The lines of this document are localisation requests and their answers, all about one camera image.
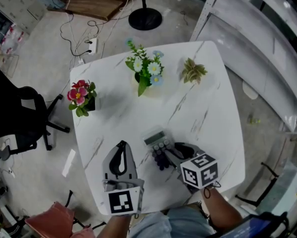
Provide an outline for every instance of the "calculator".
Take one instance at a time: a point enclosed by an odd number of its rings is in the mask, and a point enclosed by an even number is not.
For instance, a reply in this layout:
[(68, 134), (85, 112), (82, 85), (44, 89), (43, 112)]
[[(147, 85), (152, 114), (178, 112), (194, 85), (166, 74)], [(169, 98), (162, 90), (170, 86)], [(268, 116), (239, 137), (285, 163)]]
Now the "calculator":
[(174, 142), (172, 138), (165, 133), (164, 129), (160, 126), (156, 126), (143, 136), (143, 140), (151, 156), (159, 166), (159, 169), (162, 171), (169, 168), (170, 162), (166, 157), (165, 150), (172, 149)]

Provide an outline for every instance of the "white flower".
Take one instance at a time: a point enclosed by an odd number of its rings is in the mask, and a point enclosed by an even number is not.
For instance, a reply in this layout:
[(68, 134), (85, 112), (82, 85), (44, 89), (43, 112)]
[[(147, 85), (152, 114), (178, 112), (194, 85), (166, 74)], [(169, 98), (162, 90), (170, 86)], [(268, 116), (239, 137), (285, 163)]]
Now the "white flower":
[(151, 75), (159, 75), (160, 74), (160, 66), (156, 62), (151, 62), (148, 65), (148, 71)]
[(135, 58), (133, 66), (134, 66), (134, 70), (136, 72), (141, 71), (141, 69), (142, 69), (142, 63), (143, 62), (142, 62), (142, 60), (140, 58)]

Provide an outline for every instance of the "potted plant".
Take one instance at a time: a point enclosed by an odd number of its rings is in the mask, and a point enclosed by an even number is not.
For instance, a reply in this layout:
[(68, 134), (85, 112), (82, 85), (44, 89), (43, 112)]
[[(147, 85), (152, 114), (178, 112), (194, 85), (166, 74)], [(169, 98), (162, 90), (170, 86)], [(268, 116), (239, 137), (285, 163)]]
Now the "potted plant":
[(150, 59), (142, 45), (137, 49), (132, 40), (127, 41), (131, 48), (133, 57), (127, 57), (125, 64), (135, 72), (135, 80), (139, 83), (138, 96), (141, 96), (147, 87), (161, 85), (163, 83), (160, 58), (164, 55), (161, 51), (154, 51), (154, 58)]
[(200, 83), (201, 77), (206, 75), (207, 71), (205, 70), (205, 66), (202, 64), (195, 64), (195, 62), (188, 58), (184, 63), (184, 70), (182, 71), (182, 77), (184, 78), (184, 83), (193, 82), (194, 80), (197, 83)]
[(73, 83), (72, 89), (67, 94), (68, 100), (71, 101), (69, 109), (75, 110), (78, 117), (88, 117), (88, 112), (95, 110), (96, 97), (95, 84), (79, 80), (77, 83)]

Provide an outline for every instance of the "black round base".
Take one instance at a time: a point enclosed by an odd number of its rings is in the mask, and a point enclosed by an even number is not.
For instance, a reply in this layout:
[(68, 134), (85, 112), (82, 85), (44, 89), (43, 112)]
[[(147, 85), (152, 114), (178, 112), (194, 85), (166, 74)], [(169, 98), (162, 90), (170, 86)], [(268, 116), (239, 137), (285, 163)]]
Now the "black round base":
[(162, 15), (152, 8), (141, 8), (133, 11), (129, 16), (129, 24), (138, 30), (151, 30), (162, 23)]

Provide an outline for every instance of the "gray cabinet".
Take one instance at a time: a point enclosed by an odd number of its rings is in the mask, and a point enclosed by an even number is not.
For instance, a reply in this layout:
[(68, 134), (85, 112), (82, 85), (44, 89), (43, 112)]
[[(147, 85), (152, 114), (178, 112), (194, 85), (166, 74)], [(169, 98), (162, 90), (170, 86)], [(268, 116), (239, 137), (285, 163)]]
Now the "gray cabinet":
[(46, 9), (38, 0), (0, 0), (0, 11), (24, 32), (30, 34)]

